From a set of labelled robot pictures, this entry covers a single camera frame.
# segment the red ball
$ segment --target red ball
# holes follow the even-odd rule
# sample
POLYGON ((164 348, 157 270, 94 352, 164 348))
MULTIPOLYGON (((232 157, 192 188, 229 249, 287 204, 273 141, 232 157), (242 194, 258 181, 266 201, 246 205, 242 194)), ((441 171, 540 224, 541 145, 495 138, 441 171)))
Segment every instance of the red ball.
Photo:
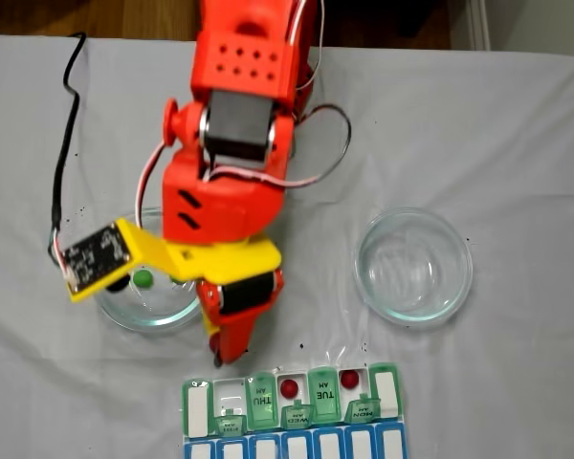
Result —
POLYGON ((280 395, 286 399, 293 399, 298 394, 298 383, 294 380, 285 380, 280 384, 280 395))
POLYGON ((344 370, 341 374, 341 384, 345 389, 354 389, 360 383, 360 375, 355 370, 344 370))

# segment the red robot arm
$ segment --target red robot arm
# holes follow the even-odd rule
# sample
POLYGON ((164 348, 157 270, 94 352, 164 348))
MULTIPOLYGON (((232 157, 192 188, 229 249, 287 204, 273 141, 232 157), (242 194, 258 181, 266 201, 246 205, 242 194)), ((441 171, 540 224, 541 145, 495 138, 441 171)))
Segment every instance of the red robot arm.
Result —
MULTIPOLYGON (((165 144, 178 139, 182 147, 164 173, 164 238, 189 244, 245 240, 278 215, 283 188, 227 175, 210 179, 209 172, 216 164, 238 164, 285 178, 294 118, 312 90, 297 87, 310 77, 317 2, 300 2, 202 1, 193 101, 179 110, 170 100, 165 112, 165 144)), ((229 316, 219 311, 221 286, 199 282, 206 317, 220 329, 223 361, 244 352, 254 320, 276 299, 282 276, 269 275, 275 283, 268 296, 229 316)))

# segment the petri dish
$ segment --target petri dish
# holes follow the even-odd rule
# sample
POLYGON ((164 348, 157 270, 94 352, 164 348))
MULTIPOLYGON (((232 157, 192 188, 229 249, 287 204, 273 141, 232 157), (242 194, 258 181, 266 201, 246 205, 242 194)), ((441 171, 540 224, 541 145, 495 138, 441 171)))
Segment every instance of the petri dish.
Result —
MULTIPOLYGON (((134 214, 124 218, 134 221, 134 214)), ((143 227, 154 234, 162 233, 162 211, 159 208, 144 208, 143 227)), ((195 282, 184 284, 173 282, 167 274, 148 266, 140 266, 153 275, 153 284, 142 289, 130 282, 118 293, 102 291, 96 294, 98 305, 121 327, 141 333, 172 330, 180 327, 200 314, 200 301, 195 292, 195 282)))
POLYGON ((354 256, 358 292, 399 325, 430 327, 451 317, 472 285, 468 246, 442 217, 396 208, 372 220, 354 256))

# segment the metal ring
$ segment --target metal ring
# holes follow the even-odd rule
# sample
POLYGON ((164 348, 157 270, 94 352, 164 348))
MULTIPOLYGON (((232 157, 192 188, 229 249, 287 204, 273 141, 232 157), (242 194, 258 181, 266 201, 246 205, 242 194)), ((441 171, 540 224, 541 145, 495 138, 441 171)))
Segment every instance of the metal ring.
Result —
POLYGON ((268 131, 268 149, 266 150, 266 157, 268 157, 268 155, 272 153, 272 147, 275 144, 275 137, 276 137, 276 119, 272 121, 272 124, 270 125, 270 130, 268 131))
POLYGON ((202 115, 200 115, 200 123, 198 124, 198 139, 200 140, 200 146, 204 148, 204 138, 207 132, 209 132, 209 108, 204 107, 202 110, 202 115))
POLYGON ((223 309, 223 285, 217 285, 217 293, 219 294, 219 311, 223 309))

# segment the white tablecloth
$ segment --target white tablecloth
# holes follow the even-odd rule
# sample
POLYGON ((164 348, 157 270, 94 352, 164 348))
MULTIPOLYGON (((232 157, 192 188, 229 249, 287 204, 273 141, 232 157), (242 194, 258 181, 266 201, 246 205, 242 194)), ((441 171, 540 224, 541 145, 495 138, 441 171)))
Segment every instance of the white tablecloth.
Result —
MULTIPOLYGON (((199 322, 127 332, 93 300, 71 304, 46 255, 75 45, 0 37, 0 458, 181 457, 187 378, 374 361, 402 370, 412 459, 574 458, 573 57, 326 50, 314 100, 350 115, 352 148, 289 195, 271 230, 287 285, 251 352, 216 370, 199 322), (398 206, 443 215, 473 254, 466 305, 432 332, 380 320, 351 278, 365 223, 398 206)), ((63 245, 132 208, 166 99, 188 100, 192 51, 86 45, 63 245)), ((290 174, 322 168, 340 134, 332 116, 311 120, 290 174)))

